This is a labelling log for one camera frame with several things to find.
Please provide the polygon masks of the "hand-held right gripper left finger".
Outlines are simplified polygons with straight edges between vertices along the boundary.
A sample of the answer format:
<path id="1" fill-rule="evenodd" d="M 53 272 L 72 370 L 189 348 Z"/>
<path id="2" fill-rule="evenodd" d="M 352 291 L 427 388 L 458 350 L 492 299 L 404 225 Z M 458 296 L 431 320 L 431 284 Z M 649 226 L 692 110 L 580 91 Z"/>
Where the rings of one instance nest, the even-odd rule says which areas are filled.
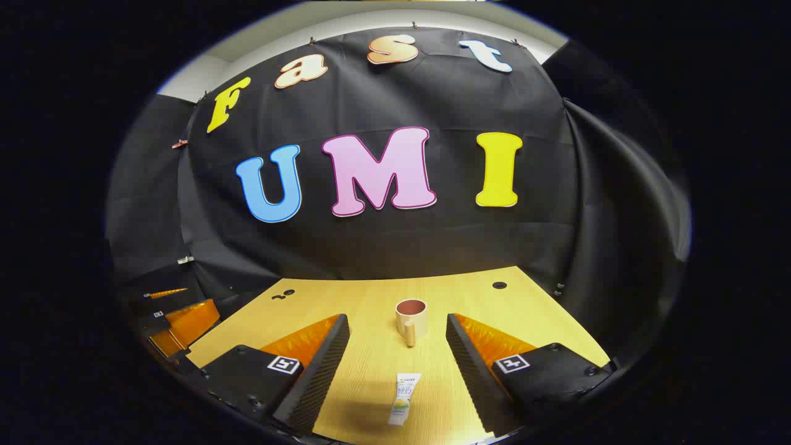
<path id="1" fill-rule="evenodd" d="M 348 316 L 329 316 L 260 349 L 235 345 L 206 365 L 195 365 L 188 383 L 246 422 L 308 436 L 349 338 Z"/>

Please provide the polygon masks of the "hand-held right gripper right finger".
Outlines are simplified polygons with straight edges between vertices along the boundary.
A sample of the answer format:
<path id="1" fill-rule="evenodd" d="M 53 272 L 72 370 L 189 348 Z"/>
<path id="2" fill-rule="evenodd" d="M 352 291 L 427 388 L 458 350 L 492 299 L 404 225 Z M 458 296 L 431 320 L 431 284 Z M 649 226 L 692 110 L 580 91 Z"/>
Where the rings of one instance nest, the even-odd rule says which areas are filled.
<path id="1" fill-rule="evenodd" d="M 484 430 L 495 436 L 565 416 L 618 369 L 559 342 L 534 346 L 459 313 L 447 315 L 446 340 Z"/>

